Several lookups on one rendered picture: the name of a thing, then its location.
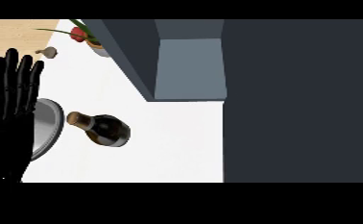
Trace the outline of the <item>grey metal plate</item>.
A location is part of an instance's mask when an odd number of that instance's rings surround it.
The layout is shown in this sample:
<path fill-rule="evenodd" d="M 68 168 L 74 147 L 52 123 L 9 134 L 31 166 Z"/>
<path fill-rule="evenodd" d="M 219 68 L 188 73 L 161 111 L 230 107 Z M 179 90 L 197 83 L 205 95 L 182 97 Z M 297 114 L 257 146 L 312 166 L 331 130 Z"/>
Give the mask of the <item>grey metal plate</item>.
<path fill-rule="evenodd" d="M 34 146 L 31 160 L 40 159 L 58 141 L 64 128 L 64 110 L 56 101 L 40 98 L 34 112 Z"/>

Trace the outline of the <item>dark grey cabinet door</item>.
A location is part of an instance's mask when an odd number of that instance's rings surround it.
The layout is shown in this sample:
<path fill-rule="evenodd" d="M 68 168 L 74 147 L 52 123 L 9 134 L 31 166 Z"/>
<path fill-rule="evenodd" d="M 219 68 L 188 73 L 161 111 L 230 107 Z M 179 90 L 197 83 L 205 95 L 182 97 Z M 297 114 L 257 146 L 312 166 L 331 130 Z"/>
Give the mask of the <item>dark grey cabinet door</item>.
<path fill-rule="evenodd" d="M 363 182 L 363 20 L 229 20 L 225 179 Z"/>

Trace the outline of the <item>dark wine bottle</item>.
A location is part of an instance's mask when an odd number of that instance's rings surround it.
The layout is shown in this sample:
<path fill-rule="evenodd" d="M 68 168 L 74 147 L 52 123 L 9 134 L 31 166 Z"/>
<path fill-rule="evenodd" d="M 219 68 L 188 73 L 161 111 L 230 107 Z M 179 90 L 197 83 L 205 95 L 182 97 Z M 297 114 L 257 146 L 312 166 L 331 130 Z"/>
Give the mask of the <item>dark wine bottle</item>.
<path fill-rule="evenodd" d="M 86 131 L 90 140 L 104 146 L 121 147 L 130 138 L 129 125 L 112 115 L 86 115 L 71 112 L 67 115 L 70 125 Z"/>

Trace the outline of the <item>garlic bulb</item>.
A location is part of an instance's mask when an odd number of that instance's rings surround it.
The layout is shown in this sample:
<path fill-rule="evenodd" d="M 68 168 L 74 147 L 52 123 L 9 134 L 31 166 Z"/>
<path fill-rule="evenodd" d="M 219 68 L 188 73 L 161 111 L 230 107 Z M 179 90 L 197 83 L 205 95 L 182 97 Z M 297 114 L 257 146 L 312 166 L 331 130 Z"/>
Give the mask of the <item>garlic bulb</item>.
<path fill-rule="evenodd" d="M 46 57 L 47 59 L 53 59 L 55 56 L 56 56 L 56 54 L 58 54 L 58 51 L 56 51 L 56 49 L 50 46 L 50 47 L 47 47 L 45 50 L 37 50 L 36 53 L 37 53 L 37 54 L 43 54 L 45 57 Z"/>

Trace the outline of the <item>potted plant with red flower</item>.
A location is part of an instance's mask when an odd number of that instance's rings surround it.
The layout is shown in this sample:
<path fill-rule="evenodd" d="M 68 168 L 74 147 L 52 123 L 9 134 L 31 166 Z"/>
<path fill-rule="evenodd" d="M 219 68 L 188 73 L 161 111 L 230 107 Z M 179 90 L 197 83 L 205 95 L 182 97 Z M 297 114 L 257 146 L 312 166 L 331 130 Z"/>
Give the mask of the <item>potted plant with red flower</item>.
<path fill-rule="evenodd" d="M 62 31 L 62 33 L 70 35 L 77 42 L 86 42 L 92 51 L 99 57 L 109 58 L 109 54 L 98 38 L 95 37 L 89 26 L 83 24 L 77 19 L 71 19 L 71 22 L 74 23 L 76 27 L 70 32 Z M 56 33 L 61 32 L 61 30 L 49 29 L 49 32 L 52 31 L 55 31 Z"/>

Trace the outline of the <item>dark grey cabinet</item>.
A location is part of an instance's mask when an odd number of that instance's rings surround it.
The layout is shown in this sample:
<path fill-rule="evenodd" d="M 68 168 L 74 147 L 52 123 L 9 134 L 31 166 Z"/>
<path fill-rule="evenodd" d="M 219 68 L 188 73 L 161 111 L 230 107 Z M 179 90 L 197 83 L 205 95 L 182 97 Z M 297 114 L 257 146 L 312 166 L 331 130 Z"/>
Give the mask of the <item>dark grey cabinet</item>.
<path fill-rule="evenodd" d="M 87 19 L 84 23 L 148 101 L 226 99 L 222 19 Z"/>

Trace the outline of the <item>pale wooden cutting board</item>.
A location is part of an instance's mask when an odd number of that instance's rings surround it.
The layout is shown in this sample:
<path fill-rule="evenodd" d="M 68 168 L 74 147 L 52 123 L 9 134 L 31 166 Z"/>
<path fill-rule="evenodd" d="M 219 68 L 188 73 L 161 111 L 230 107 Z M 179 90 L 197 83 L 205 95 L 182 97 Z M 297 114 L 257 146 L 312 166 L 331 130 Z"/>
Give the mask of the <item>pale wooden cutting board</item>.
<path fill-rule="evenodd" d="M 58 19 L 0 19 L 0 57 L 11 48 L 18 49 L 18 55 L 30 55 L 34 61 L 46 58 L 37 50 L 47 48 Z"/>

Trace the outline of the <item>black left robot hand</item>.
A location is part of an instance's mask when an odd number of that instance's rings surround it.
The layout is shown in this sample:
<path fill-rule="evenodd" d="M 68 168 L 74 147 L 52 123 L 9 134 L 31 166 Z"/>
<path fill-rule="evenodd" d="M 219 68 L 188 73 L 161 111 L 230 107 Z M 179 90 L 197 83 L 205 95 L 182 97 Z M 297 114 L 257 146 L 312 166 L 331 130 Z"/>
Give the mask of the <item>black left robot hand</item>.
<path fill-rule="evenodd" d="M 34 111 L 43 61 L 18 57 L 11 48 L 0 57 L 0 183 L 16 184 L 30 165 L 34 146 Z"/>

